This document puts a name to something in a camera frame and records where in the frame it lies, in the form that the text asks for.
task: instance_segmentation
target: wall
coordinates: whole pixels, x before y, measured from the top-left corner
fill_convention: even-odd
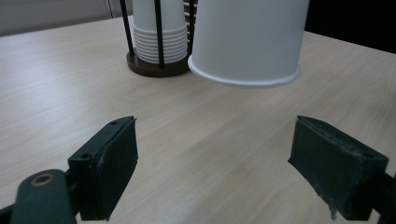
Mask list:
[[[132,14],[132,1],[126,0]],[[120,16],[119,0],[0,0],[0,36]]]

